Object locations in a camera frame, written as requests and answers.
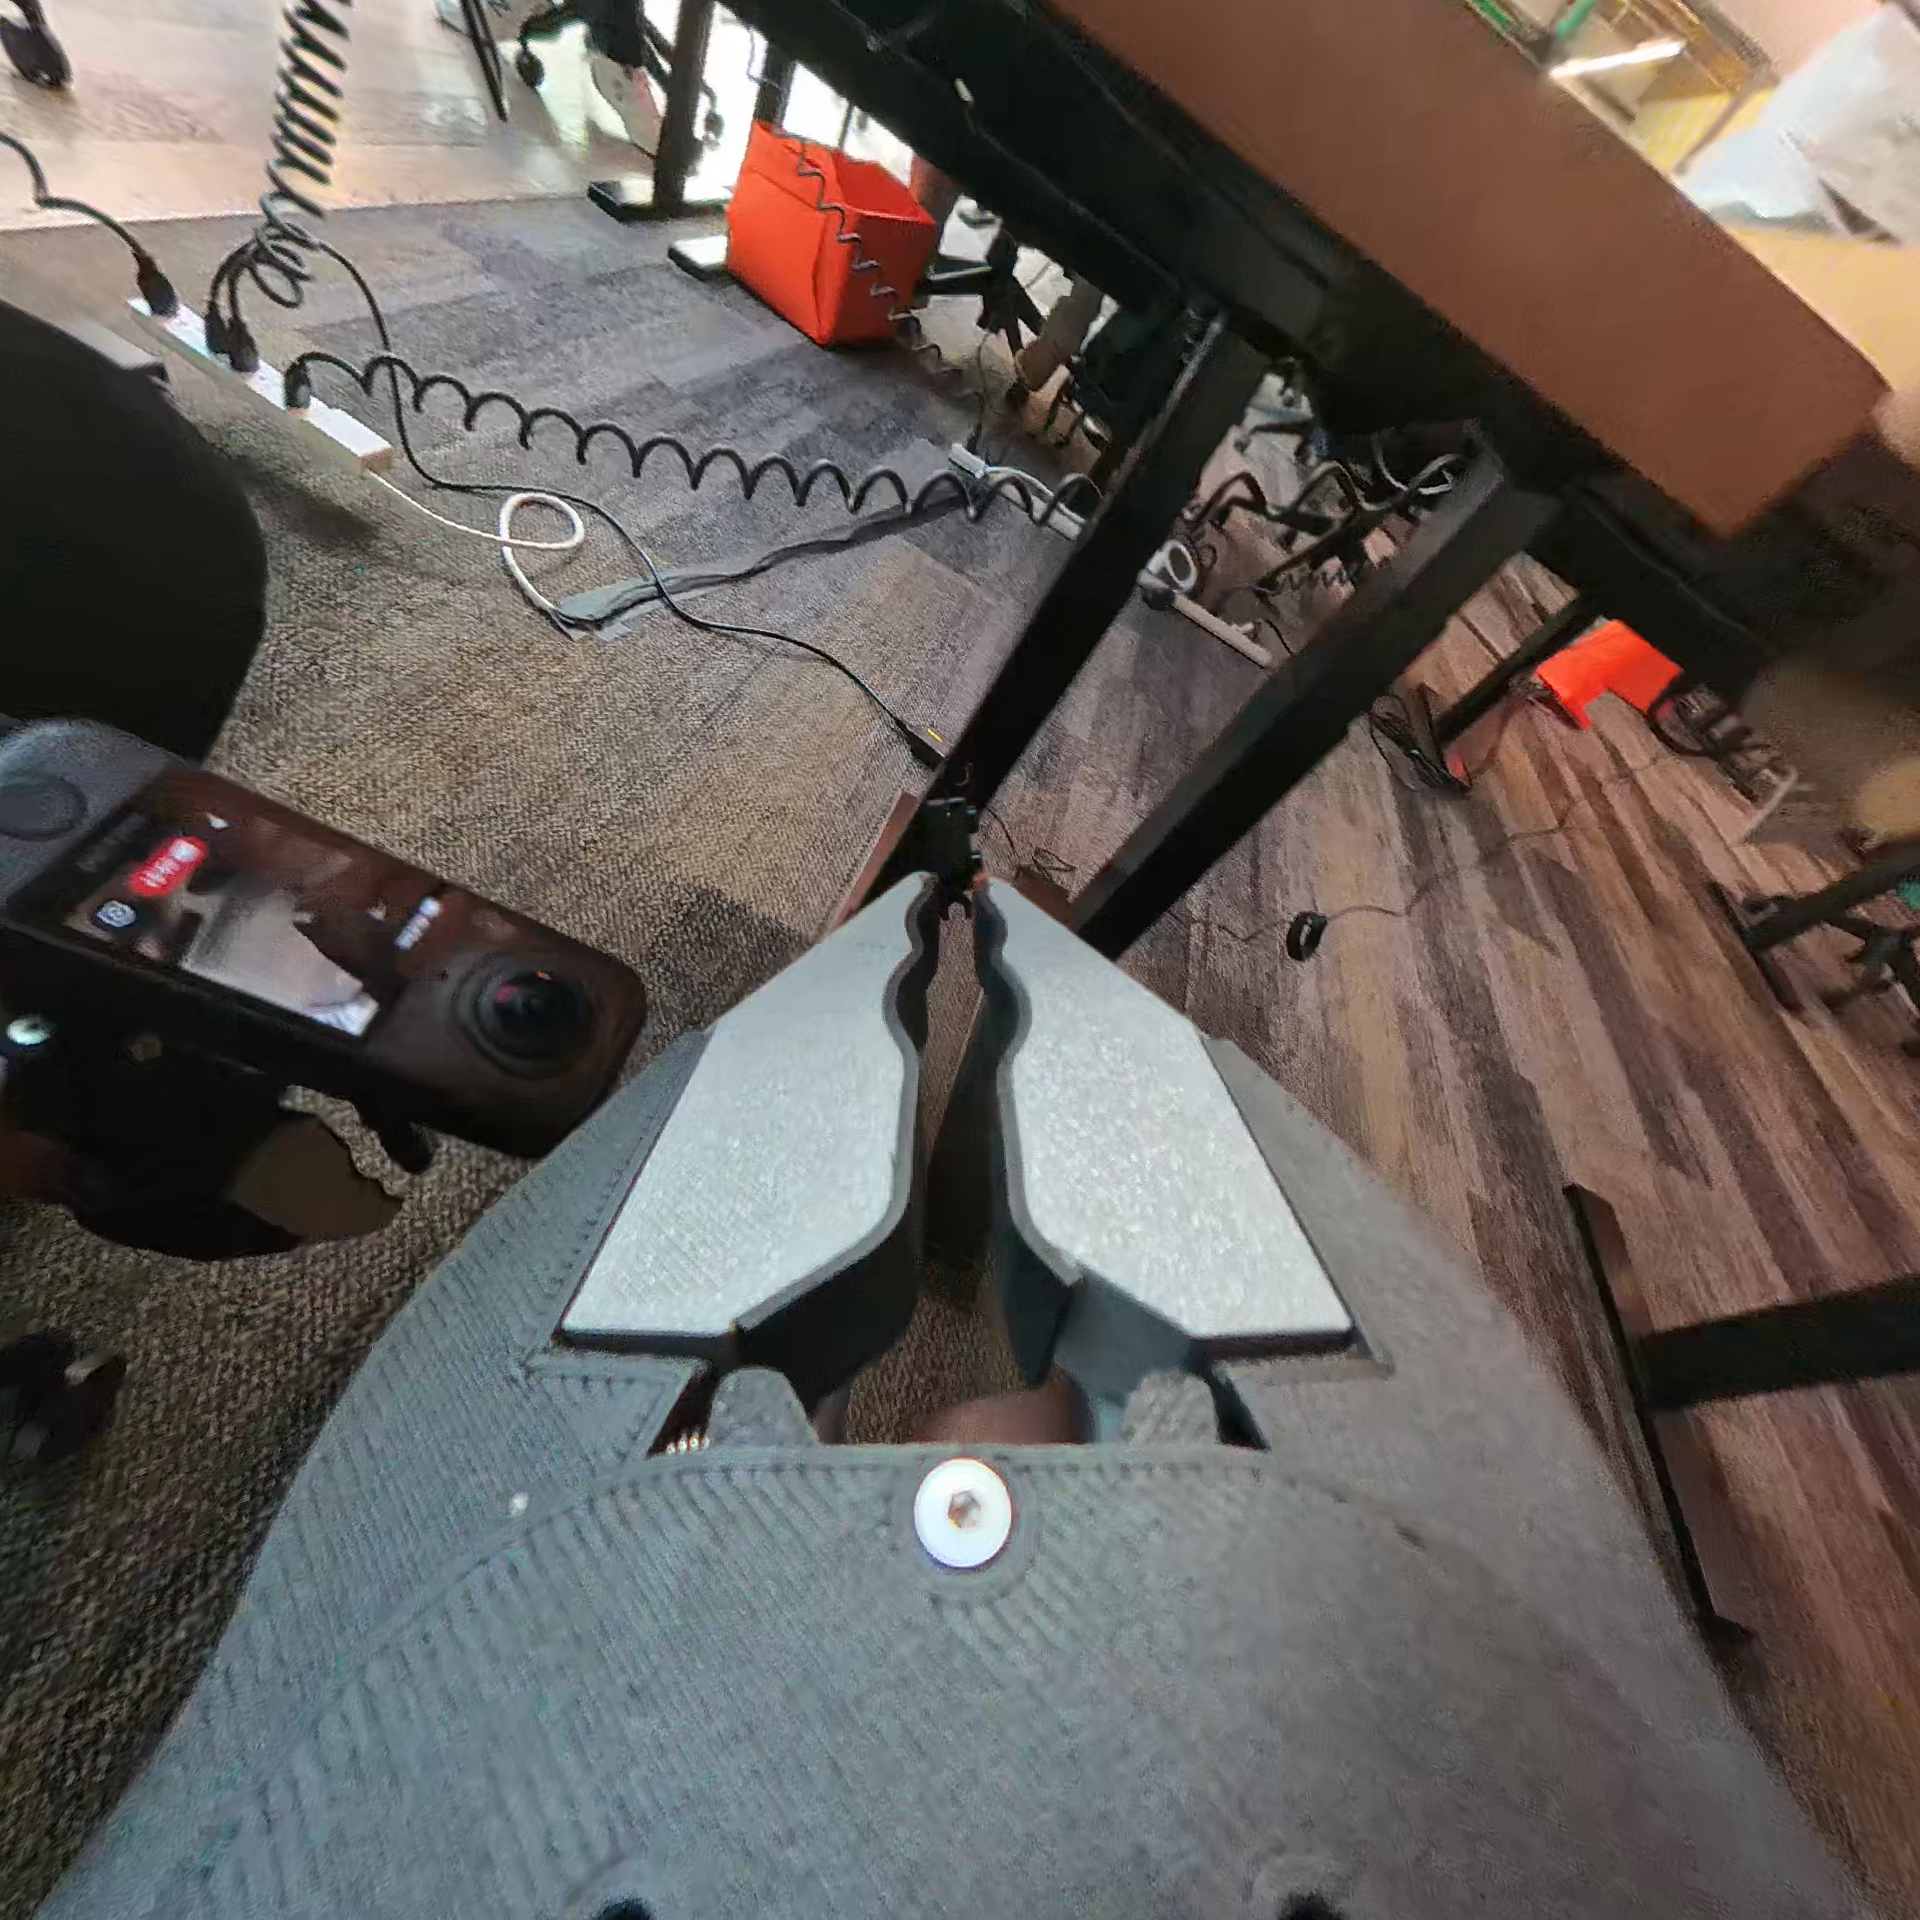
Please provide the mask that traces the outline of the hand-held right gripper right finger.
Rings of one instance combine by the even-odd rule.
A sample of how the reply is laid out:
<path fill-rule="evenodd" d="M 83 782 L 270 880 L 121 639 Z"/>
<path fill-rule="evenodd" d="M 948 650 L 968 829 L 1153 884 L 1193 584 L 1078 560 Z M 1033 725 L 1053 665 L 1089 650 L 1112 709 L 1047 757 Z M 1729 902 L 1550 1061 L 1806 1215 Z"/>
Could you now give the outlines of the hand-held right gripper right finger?
<path fill-rule="evenodd" d="M 1240 1359 L 1359 1328 L 1197 1029 L 1000 880 L 975 894 L 975 1096 L 1015 1359 L 1121 1428 L 1153 1375 L 1228 1398 Z"/>

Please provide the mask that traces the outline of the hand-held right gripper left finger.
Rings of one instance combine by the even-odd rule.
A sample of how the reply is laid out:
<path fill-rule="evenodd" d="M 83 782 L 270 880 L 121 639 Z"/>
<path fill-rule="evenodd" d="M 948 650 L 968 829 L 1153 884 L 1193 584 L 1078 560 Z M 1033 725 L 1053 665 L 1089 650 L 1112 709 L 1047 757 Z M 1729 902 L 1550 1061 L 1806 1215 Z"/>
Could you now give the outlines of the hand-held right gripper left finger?
<path fill-rule="evenodd" d="M 577 1352 L 828 1401 L 912 1316 L 931 876 L 713 1022 L 560 1318 Z"/>

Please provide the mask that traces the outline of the small black lego piece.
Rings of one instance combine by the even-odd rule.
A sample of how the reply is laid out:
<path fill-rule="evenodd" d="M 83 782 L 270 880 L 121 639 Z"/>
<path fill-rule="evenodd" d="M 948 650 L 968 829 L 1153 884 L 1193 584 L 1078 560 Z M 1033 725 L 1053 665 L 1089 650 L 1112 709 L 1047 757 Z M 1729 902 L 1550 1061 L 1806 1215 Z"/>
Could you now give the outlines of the small black lego piece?
<path fill-rule="evenodd" d="M 933 800 L 920 821 L 923 868 L 935 880 L 935 894 L 945 919 L 960 911 L 973 919 L 977 887 L 984 877 L 984 854 L 977 844 L 977 807 L 966 797 Z"/>

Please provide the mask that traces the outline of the person's left hand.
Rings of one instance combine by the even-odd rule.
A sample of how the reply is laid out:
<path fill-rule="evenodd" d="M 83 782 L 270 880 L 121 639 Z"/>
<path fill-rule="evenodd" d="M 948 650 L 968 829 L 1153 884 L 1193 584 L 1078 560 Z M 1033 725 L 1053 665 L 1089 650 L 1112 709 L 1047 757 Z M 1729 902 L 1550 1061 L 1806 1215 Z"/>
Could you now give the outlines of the person's left hand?
<path fill-rule="evenodd" d="M 400 1197 L 361 1170 L 348 1140 L 321 1118 L 280 1110 L 235 1164 L 224 1199 L 295 1242 L 383 1232 Z"/>

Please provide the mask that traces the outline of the grey floor tape strip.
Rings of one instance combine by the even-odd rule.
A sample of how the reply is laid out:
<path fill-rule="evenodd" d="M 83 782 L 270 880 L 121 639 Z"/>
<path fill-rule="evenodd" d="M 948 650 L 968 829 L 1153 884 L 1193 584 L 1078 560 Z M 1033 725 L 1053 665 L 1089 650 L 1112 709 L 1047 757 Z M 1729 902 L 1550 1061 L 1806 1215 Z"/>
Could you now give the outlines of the grey floor tape strip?
<path fill-rule="evenodd" d="M 700 597 L 723 586 L 747 584 L 777 569 L 789 569 L 811 560 L 835 560 L 852 553 L 860 545 L 880 540 L 897 536 L 933 521 L 960 514 L 966 506 L 963 496 L 939 496 L 918 510 L 897 510 L 875 518 L 865 518 L 844 535 L 816 535 L 798 542 L 783 542 L 751 556 L 716 566 L 660 566 L 657 573 L 641 570 L 627 580 L 590 586 L 563 597 L 543 608 L 547 617 L 563 632 L 622 632 L 636 617 L 649 608 L 663 608 L 664 599 Z"/>

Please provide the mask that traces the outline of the person's black trouser leg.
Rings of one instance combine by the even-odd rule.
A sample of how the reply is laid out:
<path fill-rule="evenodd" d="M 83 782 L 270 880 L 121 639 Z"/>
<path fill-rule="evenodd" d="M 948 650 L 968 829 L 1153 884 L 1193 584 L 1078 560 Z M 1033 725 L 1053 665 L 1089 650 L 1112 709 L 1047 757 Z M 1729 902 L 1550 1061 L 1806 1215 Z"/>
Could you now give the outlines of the person's black trouser leg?
<path fill-rule="evenodd" d="M 3 712 L 204 761 L 268 628 L 230 464 L 160 377 L 3 306 Z"/>

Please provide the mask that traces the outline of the small orange fabric box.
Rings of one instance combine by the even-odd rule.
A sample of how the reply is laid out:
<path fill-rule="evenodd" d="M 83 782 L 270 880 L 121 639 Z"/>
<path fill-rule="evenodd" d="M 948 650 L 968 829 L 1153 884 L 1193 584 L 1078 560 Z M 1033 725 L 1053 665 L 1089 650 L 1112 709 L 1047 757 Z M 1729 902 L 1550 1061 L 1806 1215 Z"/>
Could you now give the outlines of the small orange fabric box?
<path fill-rule="evenodd" d="M 1582 632 L 1537 665 L 1536 701 L 1564 725 L 1592 728 L 1592 706 L 1606 698 L 1648 718 L 1685 669 L 1619 618 Z"/>

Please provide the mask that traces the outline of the small white power strip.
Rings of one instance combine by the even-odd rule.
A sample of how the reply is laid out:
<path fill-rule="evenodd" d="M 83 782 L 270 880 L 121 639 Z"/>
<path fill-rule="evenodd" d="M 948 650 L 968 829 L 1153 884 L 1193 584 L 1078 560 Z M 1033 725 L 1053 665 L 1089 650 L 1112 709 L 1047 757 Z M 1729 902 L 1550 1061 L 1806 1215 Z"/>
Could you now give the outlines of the small white power strip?
<path fill-rule="evenodd" d="M 948 445 L 945 461 L 972 521 L 984 518 L 1004 502 L 1027 522 L 1072 543 L 1087 522 L 1085 505 L 1100 502 L 1100 490 L 1084 471 L 1047 480 L 1027 469 L 999 464 L 963 441 Z"/>

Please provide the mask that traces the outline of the brown wooden table black frame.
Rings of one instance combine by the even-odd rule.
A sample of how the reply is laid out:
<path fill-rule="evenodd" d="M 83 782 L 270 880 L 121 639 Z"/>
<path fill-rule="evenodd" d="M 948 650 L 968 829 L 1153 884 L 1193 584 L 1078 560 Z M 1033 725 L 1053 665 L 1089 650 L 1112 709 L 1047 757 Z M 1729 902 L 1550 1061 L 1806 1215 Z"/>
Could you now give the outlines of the brown wooden table black frame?
<path fill-rule="evenodd" d="M 920 813 L 990 800 L 1269 366 L 1467 471 L 1072 904 L 1125 952 L 1501 564 L 1739 689 L 1916 695 L 1916 399 L 1461 5 L 733 5 L 1060 265 L 1200 320 Z"/>

